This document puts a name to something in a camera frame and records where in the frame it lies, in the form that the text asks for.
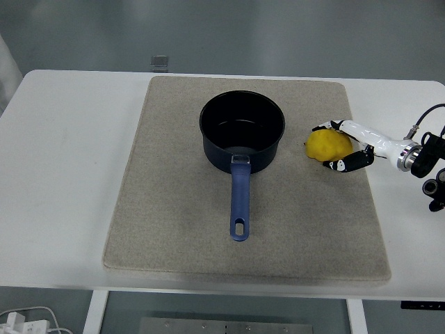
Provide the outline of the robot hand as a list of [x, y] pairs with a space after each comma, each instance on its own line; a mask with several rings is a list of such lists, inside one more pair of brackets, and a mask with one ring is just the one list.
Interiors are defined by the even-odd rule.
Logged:
[[352, 120], [330, 120], [313, 128], [305, 145], [309, 158], [340, 173], [370, 166], [376, 157], [406, 172], [415, 146], [409, 139], [394, 140]]

